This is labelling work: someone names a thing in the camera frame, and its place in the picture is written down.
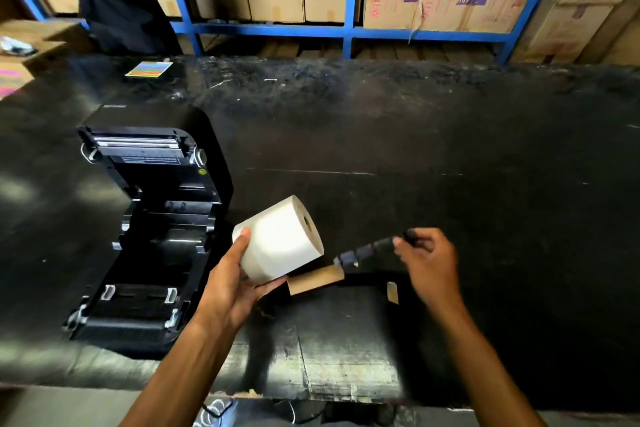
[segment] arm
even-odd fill
[[[468,313],[458,288],[454,246],[438,229],[415,231],[417,246],[395,238],[396,253],[407,265],[416,293],[444,330],[478,422],[483,427],[544,426]]]
[[[240,280],[239,262],[249,237],[245,228],[209,273],[195,314],[120,427],[192,425],[253,305],[287,279],[260,287]]]

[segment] blue metal shelf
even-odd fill
[[[188,4],[185,0],[176,0],[181,21],[173,21],[172,27],[177,34],[186,34],[197,55],[203,54],[199,34],[243,34],[243,35],[274,35],[290,37],[333,37],[343,40],[342,52],[345,58],[351,57],[351,43],[357,39],[397,39],[409,42],[410,39],[420,41],[465,41],[465,42],[496,42],[502,47],[496,56],[496,62],[503,64],[508,61],[527,21],[531,17],[535,6],[540,0],[528,0],[508,34],[493,34],[489,32],[435,32],[398,29],[365,29],[354,26],[353,16],[356,0],[346,0],[344,25],[308,25],[308,24],[276,24],[276,23],[222,23],[196,22],[192,19]],[[38,0],[24,0],[29,10],[37,20],[50,20],[52,17],[44,11]]]

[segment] table surface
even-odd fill
[[[61,331],[111,264],[127,206],[74,128],[103,103],[172,98],[211,118],[231,223],[296,194],[323,237],[318,264],[440,227],[468,308],[533,406],[640,411],[636,70],[185,57],[158,80],[125,78],[138,61],[74,60],[0,102],[0,382],[133,390],[153,374]],[[465,405],[396,257],[371,270],[276,291],[213,390]]]

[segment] hand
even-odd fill
[[[411,284],[431,315],[442,324],[451,312],[464,308],[458,288],[458,257],[453,244],[437,228],[416,228],[415,247],[394,238],[396,255],[406,264]]]
[[[241,278],[240,259],[249,245],[251,229],[244,228],[229,251],[209,273],[196,316],[210,326],[237,331],[260,298],[281,286],[287,277],[256,287]]]

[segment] black printer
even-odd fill
[[[113,265],[65,329],[130,358],[162,358],[230,244],[227,163],[209,118],[190,105],[103,105],[77,130],[82,156],[131,204]]]

